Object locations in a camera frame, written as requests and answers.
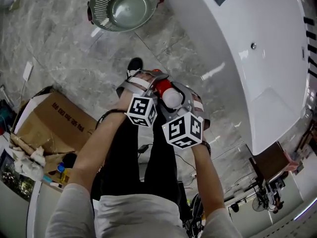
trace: white bathtub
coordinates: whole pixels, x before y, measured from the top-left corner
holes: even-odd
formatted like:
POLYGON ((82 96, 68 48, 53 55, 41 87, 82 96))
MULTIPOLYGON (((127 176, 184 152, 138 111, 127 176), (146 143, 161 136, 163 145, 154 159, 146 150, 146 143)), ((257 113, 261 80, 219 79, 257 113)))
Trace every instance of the white bathtub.
POLYGON ((252 153, 261 153, 305 104, 308 40, 300 0, 167 1, 206 65, 222 65, 211 68, 213 81, 252 153))

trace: crumpled paper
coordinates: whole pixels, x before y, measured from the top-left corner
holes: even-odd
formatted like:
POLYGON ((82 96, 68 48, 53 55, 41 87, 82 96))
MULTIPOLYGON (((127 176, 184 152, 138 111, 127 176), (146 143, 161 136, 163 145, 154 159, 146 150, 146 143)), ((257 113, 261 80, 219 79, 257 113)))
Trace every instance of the crumpled paper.
POLYGON ((13 147, 12 153, 16 156, 14 161, 15 171, 29 177, 34 181, 41 181, 44 176, 45 157, 44 149, 40 146, 29 157, 20 147, 13 147))

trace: wristband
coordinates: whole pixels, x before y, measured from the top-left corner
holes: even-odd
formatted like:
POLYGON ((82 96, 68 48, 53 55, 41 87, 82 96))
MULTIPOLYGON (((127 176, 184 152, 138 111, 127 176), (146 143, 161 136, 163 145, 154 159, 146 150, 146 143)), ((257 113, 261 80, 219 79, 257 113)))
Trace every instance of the wristband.
POLYGON ((211 148, 210 148, 210 145, 206 142, 206 141, 203 141, 200 143, 201 145, 205 145, 208 149, 208 152, 209 152, 209 155, 211 156, 211 148))
POLYGON ((96 129, 97 129, 99 123, 103 122, 103 120, 104 120, 108 115, 110 115, 111 113, 125 113, 125 112, 126 112, 126 110, 121 110, 121 109, 111 109, 111 110, 109 110, 108 112, 106 112, 104 115, 102 115, 102 116, 99 118, 99 120, 98 120, 98 122, 97 122, 97 124, 96 124, 96 129))

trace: marble floor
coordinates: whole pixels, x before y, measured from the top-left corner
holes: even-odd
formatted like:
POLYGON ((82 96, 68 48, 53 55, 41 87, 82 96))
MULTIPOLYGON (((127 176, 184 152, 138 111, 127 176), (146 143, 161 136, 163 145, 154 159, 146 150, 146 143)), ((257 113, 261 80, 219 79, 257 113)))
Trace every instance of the marble floor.
MULTIPOLYGON (((31 61, 34 68, 22 100, 54 85, 98 119, 117 100, 115 89, 124 80, 130 59, 141 57, 145 68, 161 69, 201 95, 211 118, 206 138, 224 192, 248 184, 255 175, 248 148, 226 114, 220 91, 212 83, 201 81, 208 70, 168 6, 159 6, 152 19, 136 31, 112 33, 98 31, 88 22, 87 1, 20 0, 19 9, 0 13, 0 83, 5 85, 14 109, 18 110, 20 103, 25 64, 31 61)), ((284 136, 282 143, 288 150, 296 144, 308 119, 299 121, 284 136)), ((141 129, 139 145, 152 141, 152 132, 141 129)), ((176 153, 194 165, 191 150, 176 153)), ((149 157, 150 151, 142 154, 140 163, 146 163, 149 157)), ((179 176, 191 198, 197 193, 196 180, 191 177, 194 169, 176 158, 179 176)))

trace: black shoe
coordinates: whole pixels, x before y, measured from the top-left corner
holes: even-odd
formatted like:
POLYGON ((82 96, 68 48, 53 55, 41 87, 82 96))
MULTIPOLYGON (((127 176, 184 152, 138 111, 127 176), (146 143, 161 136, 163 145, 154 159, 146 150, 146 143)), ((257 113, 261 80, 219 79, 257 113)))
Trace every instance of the black shoe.
POLYGON ((143 69, 143 61, 141 58, 131 59, 127 68, 127 78, 133 76, 138 70, 143 69))

